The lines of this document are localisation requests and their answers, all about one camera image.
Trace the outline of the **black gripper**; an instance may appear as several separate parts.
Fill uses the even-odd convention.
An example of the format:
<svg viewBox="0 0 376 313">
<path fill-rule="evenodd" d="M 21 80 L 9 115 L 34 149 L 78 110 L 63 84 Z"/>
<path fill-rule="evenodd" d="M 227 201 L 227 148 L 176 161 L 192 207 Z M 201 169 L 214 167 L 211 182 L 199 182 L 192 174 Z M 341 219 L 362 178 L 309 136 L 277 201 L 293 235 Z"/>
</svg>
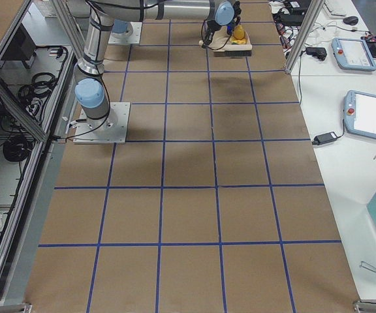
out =
<svg viewBox="0 0 376 313">
<path fill-rule="evenodd" d="M 202 48 L 208 48 L 213 42 L 213 36 L 221 26 L 215 20 L 204 20 L 202 23 Z"/>
</svg>

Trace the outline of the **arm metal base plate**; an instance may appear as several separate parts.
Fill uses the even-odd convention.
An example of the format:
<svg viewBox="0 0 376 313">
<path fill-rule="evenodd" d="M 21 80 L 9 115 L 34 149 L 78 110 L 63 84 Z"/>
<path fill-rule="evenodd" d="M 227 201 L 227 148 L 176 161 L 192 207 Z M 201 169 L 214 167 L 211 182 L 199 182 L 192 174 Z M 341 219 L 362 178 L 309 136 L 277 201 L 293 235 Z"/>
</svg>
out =
<svg viewBox="0 0 376 313">
<path fill-rule="evenodd" d="M 107 144 L 125 143 L 127 126 L 131 110 L 130 102 L 112 102 L 107 119 L 98 121 L 88 119 L 81 109 L 79 119 L 84 119 L 76 126 L 76 133 L 72 138 L 79 144 Z"/>
<path fill-rule="evenodd" d="M 110 45 L 139 44 L 142 22 L 124 22 L 115 20 L 108 43 Z"/>
</svg>

